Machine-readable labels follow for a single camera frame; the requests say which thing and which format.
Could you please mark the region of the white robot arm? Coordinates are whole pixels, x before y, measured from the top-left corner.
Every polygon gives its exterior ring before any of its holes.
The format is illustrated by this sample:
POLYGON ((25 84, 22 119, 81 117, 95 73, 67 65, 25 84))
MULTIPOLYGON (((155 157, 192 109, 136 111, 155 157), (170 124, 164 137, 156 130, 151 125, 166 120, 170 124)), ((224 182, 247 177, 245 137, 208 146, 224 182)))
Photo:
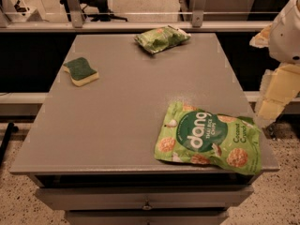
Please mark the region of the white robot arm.
POLYGON ((264 72, 255 105, 256 122, 266 127, 300 92, 300 0, 290 0, 249 45, 267 48, 279 61, 278 68, 264 72))

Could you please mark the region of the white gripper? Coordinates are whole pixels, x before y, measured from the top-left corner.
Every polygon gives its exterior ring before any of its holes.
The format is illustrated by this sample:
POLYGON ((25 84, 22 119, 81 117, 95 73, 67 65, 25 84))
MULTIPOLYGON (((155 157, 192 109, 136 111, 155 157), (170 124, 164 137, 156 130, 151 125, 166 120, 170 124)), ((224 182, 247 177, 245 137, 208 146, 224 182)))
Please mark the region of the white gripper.
POLYGON ((269 47, 270 56, 282 62, 274 71, 266 70, 263 74, 260 96, 255 106, 258 119, 276 120, 300 93, 300 16, 297 5, 282 9, 272 27, 264 27, 250 40, 249 45, 269 47))

